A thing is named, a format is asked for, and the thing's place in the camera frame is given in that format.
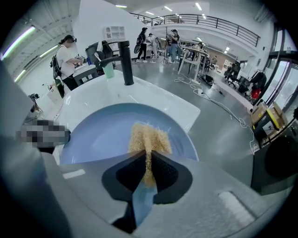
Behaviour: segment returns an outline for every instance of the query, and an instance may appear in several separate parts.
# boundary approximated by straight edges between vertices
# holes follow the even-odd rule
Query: black faucet
[[[118,42],[118,48],[119,48],[120,56],[103,59],[102,61],[99,62],[99,64],[102,67],[105,67],[110,62],[121,61],[122,72],[123,72],[123,77],[124,77],[124,84],[127,86],[133,85],[134,79],[132,77],[129,41],[127,40],[127,41]]]

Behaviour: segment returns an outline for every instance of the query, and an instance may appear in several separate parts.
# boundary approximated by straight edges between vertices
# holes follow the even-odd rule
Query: railing
[[[187,23],[216,28],[218,30],[235,35],[255,47],[257,47],[258,40],[260,39],[260,37],[257,34],[254,34],[252,31],[233,22],[216,17],[195,14],[180,14],[179,16],[167,15],[162,17],[150,18],[139,14],[131,14],[148,26],[157,26],[173,23]]]

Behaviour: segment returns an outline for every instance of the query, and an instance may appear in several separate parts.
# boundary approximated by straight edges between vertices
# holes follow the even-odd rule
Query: light fixture
[[[197,8],[199,8],[200,11],[202,10],[201,6],[197,2],[196,2],[196,6]]]
[[[15,82],[17,82],[22,76],[23,76],[23,74],[26,72],[26,70],[24,69],[20,74],[19,74],[19,76],[18,77],[16,77],[16,79],[14,80]]]
[[[32,26],[28,30],[26,30],[18,39],[16,39],[14,41],[14,43],[12,43],[10,45],[10,47],[5,51],[3,57],[4,58],[7,57],[9,55],[9,53],[17,46],[17,44],[19,44],[26,36],[28,36],[34,30],[35,30],[34,26]]]
[[[164,8],[168,9],[170,12],[172,11],[172,9],[168,8],[167,6],[164,6]]]
[[[45,51],[43,54],[41,54],[39,57],[42,58],[44,57],[47,53],[49,53],[50,51],[54,50],[55,48],[57,48],[58,46],[54,46],[53,48],[50,48],[49,50]]]

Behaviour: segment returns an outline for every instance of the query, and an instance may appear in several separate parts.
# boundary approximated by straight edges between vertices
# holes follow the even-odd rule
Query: floor
[[[243,129],[239,122],[232,119],[229,113],[193,93],[189,85],[174,82],[174,79],[183,77],[177,74],[178,63],[162,63],[163,58],[156,63],[136,63],[132,65],[133,75],[153,83],[178,97],[192,103],[201,110],[201,114],[189,131],[199,159],[221,167],[242,183],[250,186],[252,176],[253,155],[250,149],[252,132]],[[187,75],[187,67],[182,72]],[[221,76],[208,72],[215,80],[221,80]],[[211,99],[223,103],[237,116],[249,125],[250,118],[247,108],[234,96],[221,89],[225,97],[217,90],[211,90],[209,86],[201,83],[203,92]]]

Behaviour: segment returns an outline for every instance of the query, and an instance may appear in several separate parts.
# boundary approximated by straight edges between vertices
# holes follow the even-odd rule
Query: green cup
[[[104,74],[106,75],[107,79],[110,79],[115,76],[113,63],[108,63],[107,66],[102,67]]]

